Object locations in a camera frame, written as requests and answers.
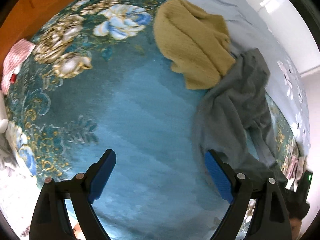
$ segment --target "wooden bed frame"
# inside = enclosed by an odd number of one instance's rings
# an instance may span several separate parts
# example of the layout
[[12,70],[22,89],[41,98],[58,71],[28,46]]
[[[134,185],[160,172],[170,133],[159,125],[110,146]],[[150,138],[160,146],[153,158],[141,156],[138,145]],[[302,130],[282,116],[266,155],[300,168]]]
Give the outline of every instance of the wooden bed frame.
[[0,80],[3,61],[20,39],[30,39],[53,15],[74,0],[18,0],[0,27]]

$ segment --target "pink cloth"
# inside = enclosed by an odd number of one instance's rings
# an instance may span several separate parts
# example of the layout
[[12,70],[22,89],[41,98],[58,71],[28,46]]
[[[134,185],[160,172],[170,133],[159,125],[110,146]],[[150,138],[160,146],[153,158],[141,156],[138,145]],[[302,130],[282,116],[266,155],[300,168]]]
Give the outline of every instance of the pink cloth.
[[295,192],[297,191],[297,188],[298,188],[298,181],[302,178],[302,175],[303,175],[304,162],[305,162],[304,157],[299,157],[296,178],[294,179],[294,191]]
[[298,158],[296,157],[296,155],[292,155],[289,167],[287,169],[287,173],[285,175],[287,179],[294,178],[297,166],[298,166]]
[[12,46],[8,55],[5,57],[3,62],[3,74],[1,81],[1,90],[6,95],[10,87],[10,78],[15,68],[23,63],[33,51],[35,44],[21,39]]

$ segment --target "gray cloth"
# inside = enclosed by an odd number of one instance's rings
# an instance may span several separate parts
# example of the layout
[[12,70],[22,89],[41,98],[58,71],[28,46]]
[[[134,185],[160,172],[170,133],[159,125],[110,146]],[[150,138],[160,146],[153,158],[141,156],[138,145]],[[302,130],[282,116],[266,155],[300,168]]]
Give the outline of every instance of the gray cloth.
[[[193,127],[196,156],[215,150],[223,162],[253,180],[286,181],[277,165],[276,143],[265,99],[268,66],[258,49],[240,55],[221,82],[200,102]],[[259,160],[248,151],[249,130]]]

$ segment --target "red tag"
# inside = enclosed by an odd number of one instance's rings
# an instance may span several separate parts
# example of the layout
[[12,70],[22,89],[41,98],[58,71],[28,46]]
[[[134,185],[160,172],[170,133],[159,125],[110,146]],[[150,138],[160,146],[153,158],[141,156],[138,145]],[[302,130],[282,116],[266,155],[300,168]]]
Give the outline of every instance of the red tag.
[[11,83],[11,84],[14,84],[15,81],[16,81],[16,79],[17,79],[17,74],[12,74],[12,76],[11,76],[11,78],[10,78],[10,83]]

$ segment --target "floral bedsheet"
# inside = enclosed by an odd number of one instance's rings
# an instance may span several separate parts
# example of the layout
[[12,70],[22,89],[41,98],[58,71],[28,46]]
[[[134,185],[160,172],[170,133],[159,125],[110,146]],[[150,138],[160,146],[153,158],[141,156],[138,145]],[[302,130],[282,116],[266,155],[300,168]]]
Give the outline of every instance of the floral bedsheet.
[[[12,167],[33,186],[85,171],[107,148],[117,153],[109,190],[93,206],[112,239],[203,239],[228,209],[192,158],[192,116],[205,91],[185,89],[154,41],[162,2],[74,1],[32,38],[5,100]],[[267,99],[285,170],[295,139]]]

